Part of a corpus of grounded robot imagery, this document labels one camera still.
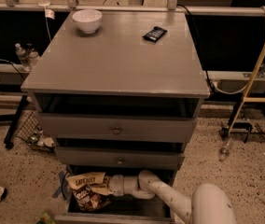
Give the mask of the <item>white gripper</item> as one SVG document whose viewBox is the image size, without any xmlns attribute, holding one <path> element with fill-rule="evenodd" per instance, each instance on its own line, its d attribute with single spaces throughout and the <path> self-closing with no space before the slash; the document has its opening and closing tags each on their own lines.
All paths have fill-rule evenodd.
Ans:
<svg viewBox="0 0 265 224">
<path fill-rule="evenodd" d="M 138 179 L 136 176 L 105 176 L 103 184 L 108 185 L 108 187 L 91 187 L 91 190 L 104 196 L 111 194 L 114 196 L 133 195 L 138 190 Z"/>
</svg>

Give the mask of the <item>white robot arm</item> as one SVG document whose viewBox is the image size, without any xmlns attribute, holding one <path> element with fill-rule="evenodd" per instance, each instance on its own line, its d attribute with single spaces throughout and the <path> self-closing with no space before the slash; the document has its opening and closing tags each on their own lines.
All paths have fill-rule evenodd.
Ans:
<svg viewBox="0 0 265 224">
<path fill-rule="evenodd" d="M 200 184 L 189 198 L 144 170 L 138 176 L 113 175 L 91 190 L 105 196 L 130 194 L 137 199 L 158 196 L 185 224 L 237 224 L 230 198 L 214 184 Z"/>
</svg>

